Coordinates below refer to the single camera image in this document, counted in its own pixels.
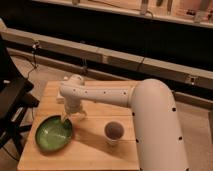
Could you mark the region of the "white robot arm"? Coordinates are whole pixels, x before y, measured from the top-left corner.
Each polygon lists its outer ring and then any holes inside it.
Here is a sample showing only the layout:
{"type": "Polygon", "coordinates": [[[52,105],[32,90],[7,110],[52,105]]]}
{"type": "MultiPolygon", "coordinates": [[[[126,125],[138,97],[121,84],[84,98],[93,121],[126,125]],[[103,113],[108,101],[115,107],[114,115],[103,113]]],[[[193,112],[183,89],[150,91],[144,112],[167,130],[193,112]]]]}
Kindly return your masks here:
{"type": "Polygon", "coordinates": [[[190,170],[174,96],[165,83],[145,79],[134,86],[87,86],[73,75],[59,91],[68,114],[81,111],[83,100],[131,109],[142,171],[190,170]]]}

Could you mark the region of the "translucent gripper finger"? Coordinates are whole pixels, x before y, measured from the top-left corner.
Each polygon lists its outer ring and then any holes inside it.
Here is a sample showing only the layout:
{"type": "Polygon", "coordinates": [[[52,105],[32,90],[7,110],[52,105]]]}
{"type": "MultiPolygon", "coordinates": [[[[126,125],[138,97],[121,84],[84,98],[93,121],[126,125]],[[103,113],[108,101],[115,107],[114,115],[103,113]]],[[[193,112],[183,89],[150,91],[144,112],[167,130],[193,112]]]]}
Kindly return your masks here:
{"type": "Polygon", "coordinates": [[[65,122],[67,119],[69,120],[70,114],[62,113],[61,122],[65,122]]]}
{"type": "Polygon", "coordinates": [[[81,111],[78,113],[78,118],[80,120],[84,120],[87,117],[87,112],[86,111],[81,111]]]}

